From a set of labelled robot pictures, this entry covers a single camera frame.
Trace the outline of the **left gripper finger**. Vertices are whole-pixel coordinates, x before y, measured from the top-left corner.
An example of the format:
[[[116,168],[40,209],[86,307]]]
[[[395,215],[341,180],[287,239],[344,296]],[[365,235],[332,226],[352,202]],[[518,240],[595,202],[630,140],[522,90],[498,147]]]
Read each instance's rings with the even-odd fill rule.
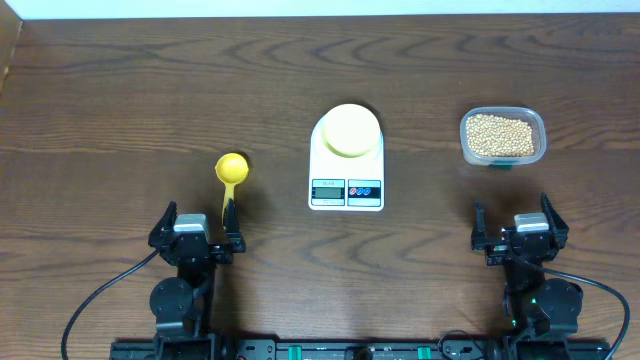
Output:
[[[229,240],[229,245],[233,253],[244,253],[246,242],[239,226],[236,214],[236,204],[233,199],[229,199],[223,213],[223,227]]]
[[[155,249],[169,246],[174,236],[174,224],[177,219],[177,204],[170,201],[164,214],[153,227],[148,236],[148,245]]]

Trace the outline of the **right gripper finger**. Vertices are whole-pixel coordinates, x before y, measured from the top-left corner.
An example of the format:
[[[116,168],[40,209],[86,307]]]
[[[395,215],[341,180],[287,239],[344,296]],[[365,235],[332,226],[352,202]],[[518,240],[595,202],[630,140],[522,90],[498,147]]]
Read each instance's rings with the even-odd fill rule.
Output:
[[[541,208],[547,218],[549,231],[552,234],[555,246],[558,249],[563,249],[568,240],[569,227],[555,211],[546,193],[541,194]]]
[[[475,205],[476,220],[471,232],[471,249],[484,250],[488,243],[485,224],[485,211],[480,202]]]

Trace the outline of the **yellow plastic measuring scoop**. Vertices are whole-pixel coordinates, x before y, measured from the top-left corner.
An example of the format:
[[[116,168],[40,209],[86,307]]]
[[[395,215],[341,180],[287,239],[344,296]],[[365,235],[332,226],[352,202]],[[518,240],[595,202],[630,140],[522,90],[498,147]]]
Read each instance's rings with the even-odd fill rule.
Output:
[[[249,164],[243,155],[227,153],[217,161],[215,173],[225,187],[222,217],[223,221],[226,221],[228,206],[235,197],[235,187],[247,179]]]

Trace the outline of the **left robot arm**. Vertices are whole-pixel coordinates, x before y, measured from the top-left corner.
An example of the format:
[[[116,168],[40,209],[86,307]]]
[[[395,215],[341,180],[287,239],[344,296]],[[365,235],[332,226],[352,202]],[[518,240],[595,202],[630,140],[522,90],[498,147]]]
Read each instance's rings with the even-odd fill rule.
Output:
[[[223,228],[227,241],[213,244],[204,214],[178,214],[177,204],[170,202],[151,230],[148,244],[177,269],[176,276],[162,280],[150,295],[159,337],[173,340],[202,334],[216,267],[232,264],[236,253],[246,251],[234,201],[223,210]]]

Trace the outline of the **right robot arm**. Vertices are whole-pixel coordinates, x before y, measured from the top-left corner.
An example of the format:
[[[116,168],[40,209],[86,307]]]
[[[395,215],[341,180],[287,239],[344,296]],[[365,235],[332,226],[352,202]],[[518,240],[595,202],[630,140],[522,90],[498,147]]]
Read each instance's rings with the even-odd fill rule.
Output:
[[[486,264],[503,268],[506,278],[505,313],[512,316],[524,338],[564,339],[578,331],[583,291],[558,276],[545,277],[546,262],[555,259],[568,240],[569,227],[541,196],[541,210],[517,214],[512,227],[498,236],[488,233],[485,211],[475,206],[471,249],[485,253]]]

